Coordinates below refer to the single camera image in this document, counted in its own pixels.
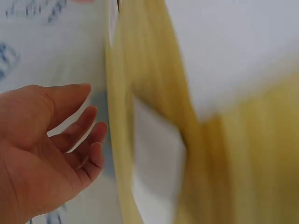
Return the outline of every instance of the white surface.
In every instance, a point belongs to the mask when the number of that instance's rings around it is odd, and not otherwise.
[[[110,46],[113,45],[116,24],[118,20],[118,3],[117,0],[109,0],[109,21],[108,21],[108,32],[109,32],[109,41]]]
[[[105,79],[105,3],[95,0],[66,5],[56,11],[56,19],[47,22],[60,0],[1,0],[0,1],[0,92],[29,84],[56,86],[72,83],[92,84],[92,93],[82,108],[49,135],[60,133],[74,122],[90,104],[98,107],[98,121],[108,122]],[[43,5],[42,12],[26,17],[29,4]],[[5,11],[14,4],[15,12],[6,17]],[[103,143],[104,170],[96,181],[78,197],[51,213],[51,223],[121,224],[116,179],[113,170],[111,143]],[[47,223],[49,215],[33,219],[33,224]]]
[[[297,67],[297,0],[165,2],[199,119]]]
[[[144,224],[172,224],[181,189],[185,146],[172,124],[134,99],[132,192]]]

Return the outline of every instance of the hand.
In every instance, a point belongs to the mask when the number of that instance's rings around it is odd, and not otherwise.
[[[90,185],[103,168],[105,123],[68,153],[93,124],[90,106],[61,134],[47,132],[76,112],[88,84],[27,86],[0,94],[0,220],[22,224],[52,211]]]

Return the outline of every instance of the white sheet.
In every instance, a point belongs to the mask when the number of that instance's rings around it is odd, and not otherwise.
[[[172,224],[181,190],[185,146],[178,129],[134,99],[132,192],[144,224]]]
[[[299,1],[165,2],[200,120],[297,68]]]

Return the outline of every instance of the yellow fabric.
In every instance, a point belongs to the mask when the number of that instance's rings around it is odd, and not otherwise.
[[[163,0],[124,0],[107,88],[124,224],[142,224],[131,192],[133,93],[176,125],[187,147],[177,224],[299,221],[298,76],[199,123]]]

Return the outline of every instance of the fingernail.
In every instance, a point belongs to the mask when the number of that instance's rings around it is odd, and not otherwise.
[[[89,84],[89,83],[82,83],[82,84],[80,84],[81,86],[90,86],[91,87],[91,85]]]

